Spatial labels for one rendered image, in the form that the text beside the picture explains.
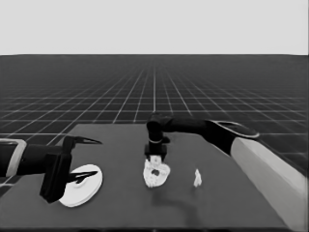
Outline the large thick white disc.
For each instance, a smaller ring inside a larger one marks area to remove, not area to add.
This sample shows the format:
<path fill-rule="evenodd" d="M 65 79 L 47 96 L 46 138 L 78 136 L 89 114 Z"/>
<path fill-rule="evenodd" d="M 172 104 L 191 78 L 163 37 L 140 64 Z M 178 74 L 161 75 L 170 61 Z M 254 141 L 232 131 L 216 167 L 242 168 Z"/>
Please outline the large thick white disc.
<path fill-rule="evenodd" d="M 88 202 L 98 192 L 103 183 L 103 174 L 97 165 L 81 165 L 71 173 L 86 171 L 97 171 L 97 174 L 84 179 L 79 184 L 67 182 L 64 195 L 59 199 L 61 204 L 69 208 L 78 207 Z"/>

